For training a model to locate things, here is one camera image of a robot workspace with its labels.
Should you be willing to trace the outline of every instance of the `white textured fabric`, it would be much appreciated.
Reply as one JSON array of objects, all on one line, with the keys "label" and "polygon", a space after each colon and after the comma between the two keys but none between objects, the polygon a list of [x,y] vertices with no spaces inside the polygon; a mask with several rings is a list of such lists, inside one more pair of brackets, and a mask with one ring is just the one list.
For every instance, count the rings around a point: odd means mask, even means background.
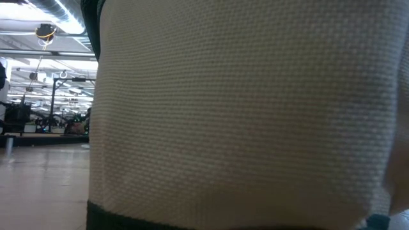
[{"label": "white textured fabric", "polygon": [[195,229],[352,229],[385,212],[408,12],[106,0],[90,201]]}]

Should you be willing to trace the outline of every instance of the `light floor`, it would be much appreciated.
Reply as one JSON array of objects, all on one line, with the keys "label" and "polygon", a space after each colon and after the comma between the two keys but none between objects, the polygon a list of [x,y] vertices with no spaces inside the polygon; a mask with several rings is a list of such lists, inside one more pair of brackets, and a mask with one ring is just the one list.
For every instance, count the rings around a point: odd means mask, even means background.
[{"label": "light floor", "polygon": [[[88,176],[81,144],[0,152],[0,230],[85,230]],[[389,229],[409,229],[409,211]]]}]

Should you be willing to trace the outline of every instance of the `metal pole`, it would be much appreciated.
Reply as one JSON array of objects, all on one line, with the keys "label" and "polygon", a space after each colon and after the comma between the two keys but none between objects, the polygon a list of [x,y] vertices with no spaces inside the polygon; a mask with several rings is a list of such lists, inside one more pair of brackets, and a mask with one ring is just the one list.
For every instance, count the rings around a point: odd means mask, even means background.
[{"label": "metal pole", "polygon": [[13,141],[14,141],[14,138],[12,138],[12,137],[7,138],[7,141],[6,141],[6,155],[7,155],[7,157],[10,157],[12,155]]},{"label": "metal pole", "polygon": [[49,117],[49,132],[51,132],[51,123],[52,123],[53,114],[54,114],[54,99],[56,97],[57,81],[58,81],[57,79],[54,79],[54,83],[52,84],[51,108],[50,108],[50,117]]}]

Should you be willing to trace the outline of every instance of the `ceiling light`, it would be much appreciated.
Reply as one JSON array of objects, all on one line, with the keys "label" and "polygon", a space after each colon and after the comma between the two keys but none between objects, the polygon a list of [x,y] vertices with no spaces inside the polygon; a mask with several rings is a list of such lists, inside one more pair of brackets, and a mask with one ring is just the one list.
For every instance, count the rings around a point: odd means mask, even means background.
[{"label": "ceiling light", "polygon": [[81,89],[77,89],[77,88],[70,88],[69,91],[73,91],[74,93],[81,93]]}]

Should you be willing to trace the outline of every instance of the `ceiling beam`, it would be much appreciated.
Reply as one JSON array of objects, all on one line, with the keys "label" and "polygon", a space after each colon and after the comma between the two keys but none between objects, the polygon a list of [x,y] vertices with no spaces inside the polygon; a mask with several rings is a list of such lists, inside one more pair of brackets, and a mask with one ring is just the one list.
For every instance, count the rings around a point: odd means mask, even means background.
[{"label": "ceiling beam", "polygon": [[63,52],[42,50],[0,49],[0,56],[5,58],[34,58],[51,60],[96,61],[95,54],[90,52]]}]

